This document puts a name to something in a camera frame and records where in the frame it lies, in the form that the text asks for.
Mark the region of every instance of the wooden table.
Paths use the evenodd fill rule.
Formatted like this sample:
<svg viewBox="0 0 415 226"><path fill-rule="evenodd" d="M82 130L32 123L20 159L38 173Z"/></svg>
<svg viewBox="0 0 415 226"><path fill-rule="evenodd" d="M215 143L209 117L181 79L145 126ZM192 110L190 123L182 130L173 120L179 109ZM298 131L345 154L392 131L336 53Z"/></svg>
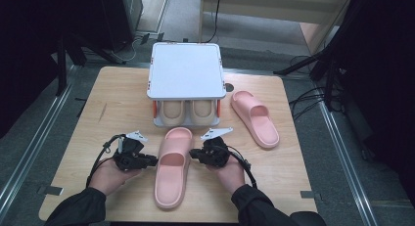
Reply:
<svg viewBox="0 0 415 226"><path fill-rule="evenodd" d="M149 139L142 153L158 155L168 129L153 124L152 101L146 95L149 71L144 68L102 68L76 125L65 155L52 182L64 188L60 196L46 196L39 217L47 219L64 199L81 192L102 145L114 135L140 130ZM248 90L270 111L280 135L279 145L261 149L230 106L232 92L221 103L217 128L233 127L222 138L238 149L252 164L258 188L283 212L316 211L314 199L303 199L300 191L310 191L296 129L290 114L281 78L225 73L235 90ZM208 129L193 129L195 148ZM112 156L117 142L111 146ZM157 208L154 200L156 168L148 167L107 198L108 221L146 222L237 222L237 209L230 195L203 164L192 159L183 203L173 210Z"/></svg>

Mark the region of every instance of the black sleeve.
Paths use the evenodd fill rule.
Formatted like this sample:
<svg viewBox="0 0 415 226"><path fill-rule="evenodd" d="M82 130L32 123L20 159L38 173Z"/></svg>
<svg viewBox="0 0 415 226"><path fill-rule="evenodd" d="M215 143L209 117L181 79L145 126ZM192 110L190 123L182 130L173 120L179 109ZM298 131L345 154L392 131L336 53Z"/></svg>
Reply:
<svg viewBox="0 0 415 226"><path fill-rule="evenodd" d="M107 197L94 188L86 188L61 202L45 226L88 225L105 219Z"/></svg>
<svg viewBox="0 0 415 226"><path fill-rule="evenodd" d="M239 210L240 225L297 226L288 215L276 209L265 194L249 185L235 191L231 200Z"/></svg>

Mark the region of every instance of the pink slide sandal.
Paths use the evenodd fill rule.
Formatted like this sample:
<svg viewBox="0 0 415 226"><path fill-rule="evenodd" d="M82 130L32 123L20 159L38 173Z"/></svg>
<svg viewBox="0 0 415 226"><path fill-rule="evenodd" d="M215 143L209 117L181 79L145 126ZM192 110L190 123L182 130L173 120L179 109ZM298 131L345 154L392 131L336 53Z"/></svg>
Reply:
<svg viewBox="0 0 415 226"><path fill-rule="evenodd" d="M254 140L262 148L271 149L278 145L280 137L269 117L268 108L248 91L232 95L231 106L245 123Z"/></svg>
<svg viewBox="0 0 415 226"><path fill-rule="evenodd" d="M193 140L189 129L176 127L165 135L156 174L155 199L158 207L174 208L183 201L191 149Z"/></svg>

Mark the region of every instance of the person's arm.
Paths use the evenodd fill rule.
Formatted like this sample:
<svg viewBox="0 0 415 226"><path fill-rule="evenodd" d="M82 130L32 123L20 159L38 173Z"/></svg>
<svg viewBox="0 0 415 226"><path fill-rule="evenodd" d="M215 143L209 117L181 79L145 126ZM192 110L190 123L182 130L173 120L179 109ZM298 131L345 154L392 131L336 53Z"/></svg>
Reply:
<svg viewBox="0 0 415 226"><path fill-rule="evenodd" d="M288 215L275 208L265 194L249 185L237 189L231 200L238 208L241 225L297 226Z"/></svg>
<svg viewBox="0 0 415 226"><path fill-rule="evenodd" d="M88 225L105 219L107 196L141 170L119 170L113 159L101 161L85 190L61 202L45 226Z"/></svg>
<svg viewBox="0 0 415 226"><path fill-rule="evenodd" d="M297 225L288 215L276 209L265 194L245 183L244 169L232 156L225 166L216 168L207 165L207 169L216 174L232 195L231 201L239 211L240 225Z"/></svg>

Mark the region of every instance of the white slipper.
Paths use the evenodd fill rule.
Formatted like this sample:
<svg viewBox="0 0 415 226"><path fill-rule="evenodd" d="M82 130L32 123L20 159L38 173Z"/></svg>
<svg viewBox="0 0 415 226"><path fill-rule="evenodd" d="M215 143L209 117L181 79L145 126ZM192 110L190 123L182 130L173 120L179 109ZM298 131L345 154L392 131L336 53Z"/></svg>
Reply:
<svg viewBox="0 0 415 226"><path fill-rule="evenodd" d="M185 118L184 101L161 101L160 118L164 125L181 125Z"/></svg>
<svg viewBox="0 0 415 226"><path fill-rule="evenodd" d="M190 117L195 125L211 125L214 121L213 100L191 101Z"/></svg>

